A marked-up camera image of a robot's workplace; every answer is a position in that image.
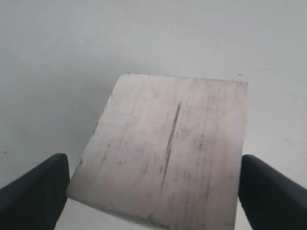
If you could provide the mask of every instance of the wooden board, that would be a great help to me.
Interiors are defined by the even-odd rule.
[[[67,194],[175,230],[234,229],[247,83],[122,75]]]

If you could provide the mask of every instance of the wood block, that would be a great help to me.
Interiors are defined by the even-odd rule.
[[[122,75],[67,194],[165,229],[234,229],[247,83]]]

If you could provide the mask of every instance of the white surface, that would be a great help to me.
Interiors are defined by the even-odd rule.
[[[0,0],[0,186],[54,152],[73,172],[117,78],[135,72],[248,81],[244,154],[307,187],[306,7]],[[138,228],[109,218],[69,201],[57,229]],[[249,229],[241,209],[236,229]]]

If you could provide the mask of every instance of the crack in wood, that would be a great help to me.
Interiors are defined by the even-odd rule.
[[[169,135],[169,139],[168,139],[168,143],[167,143],[167,147],[166,147],[166,161],[165,161],[165,167],[164,167],[164,174],[163,174],[163,179],[161,182],[161,189],[163,188],[164,182],[165,182],[165,177],[166,177],[166,172],[168,169],[168,163],[169,163],[169,158],[171,156],[171,151],[172,151],[172,143],[173,143],[173,138],[174,138],[174,133],[175,133],[175,129],[176,129],[176,125],[177,125],[177,120],[178,120],[178,115],[179,115],[179,111],[180,111],[180,106],[181,106],[181,102],[178,104],[177,107],[177,111],[174,117],[174,121],[173,121],[173,126],[172,126],[172,130],[171,133]]]

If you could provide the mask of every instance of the wood grain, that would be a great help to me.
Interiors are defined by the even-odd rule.
[[[234,229],[247,83],[122,75],[67,194],[175,230]]]

